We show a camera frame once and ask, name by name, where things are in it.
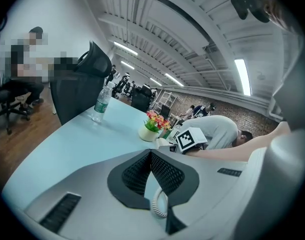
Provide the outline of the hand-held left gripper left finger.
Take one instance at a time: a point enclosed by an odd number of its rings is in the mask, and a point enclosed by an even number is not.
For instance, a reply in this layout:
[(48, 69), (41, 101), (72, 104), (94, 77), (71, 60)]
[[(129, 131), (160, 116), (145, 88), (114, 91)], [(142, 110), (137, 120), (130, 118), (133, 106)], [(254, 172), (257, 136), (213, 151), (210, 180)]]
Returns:
[(151, 173), (151, 161), (151, 152), (144, 150), (110, 171), (107, 177), (108, 189), (125, 207), (150, 209), (150, 201), (145, 198), (145, 190)]

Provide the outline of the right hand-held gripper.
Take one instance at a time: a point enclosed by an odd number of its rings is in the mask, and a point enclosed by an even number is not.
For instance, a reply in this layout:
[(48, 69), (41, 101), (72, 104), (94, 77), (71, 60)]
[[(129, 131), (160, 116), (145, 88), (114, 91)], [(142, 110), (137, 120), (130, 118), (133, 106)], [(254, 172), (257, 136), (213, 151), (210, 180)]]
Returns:
[(200, 128), (189, 127), (186, 130), (180, 132), (176, 136), (177, 146), (176, 153), (185, 154), (191, 149), (199, 148), (205, 150), (208, 140)]

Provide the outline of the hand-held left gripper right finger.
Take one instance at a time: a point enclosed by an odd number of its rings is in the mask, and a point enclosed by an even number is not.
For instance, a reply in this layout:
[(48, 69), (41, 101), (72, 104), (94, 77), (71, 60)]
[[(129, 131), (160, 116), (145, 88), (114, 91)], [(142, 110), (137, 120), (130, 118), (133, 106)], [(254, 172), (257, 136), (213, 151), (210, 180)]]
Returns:
[(168, 207), (187, 203), (196, 192), (200, 178), (197, 171), (178, 161), (180, 154), (150, 151), (150, 169), (159, 186), (168, 197)]

